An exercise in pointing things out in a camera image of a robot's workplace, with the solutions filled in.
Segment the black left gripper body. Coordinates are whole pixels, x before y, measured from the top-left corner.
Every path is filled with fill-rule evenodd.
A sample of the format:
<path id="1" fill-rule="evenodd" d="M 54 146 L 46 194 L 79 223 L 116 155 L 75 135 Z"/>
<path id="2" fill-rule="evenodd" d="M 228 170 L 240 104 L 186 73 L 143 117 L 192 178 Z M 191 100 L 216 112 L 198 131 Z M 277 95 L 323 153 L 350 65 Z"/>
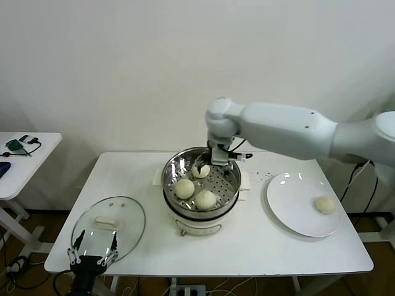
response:
<path id="1" fill-rule="evenodd" d="M 90 281 L 101 274 L 104 274 L 107 270 L 107 265 L 102 264 L 102 257 L 96 255 L 82 255 L 80 262 L 76 261 L 70 264 L 70 270 L 75 275 L 76 281 Z"/>

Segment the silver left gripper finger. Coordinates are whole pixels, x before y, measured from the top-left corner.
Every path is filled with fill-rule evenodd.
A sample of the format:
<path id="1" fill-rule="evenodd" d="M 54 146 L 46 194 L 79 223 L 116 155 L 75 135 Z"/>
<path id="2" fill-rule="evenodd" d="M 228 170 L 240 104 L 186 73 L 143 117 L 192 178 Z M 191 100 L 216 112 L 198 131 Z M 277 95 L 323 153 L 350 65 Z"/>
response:
<path id="1" fill-rule="evenodd" d="M 97 261 L 96 264 L 100 266 L 110 266 L 111 264 L 113 264 L 113 262 L 118 259 L 118 255 L 119 255 L 117 247 L 118 247 L 117 231 L 114 231 L 112 233 L 112 242 L 108 251 Z"/>
<path id="2" fill-rule="evenodd" d="M 69 256 L 69 261 L 71 266 L 81 263 L 81 258 L 78 254 L 78 251 L 80 249 L 84 235 L 85 235 L 85 230 L 82 230 L 81 234 L 75 239 L 72 246 L 67 249 L 67 254 Z"/>

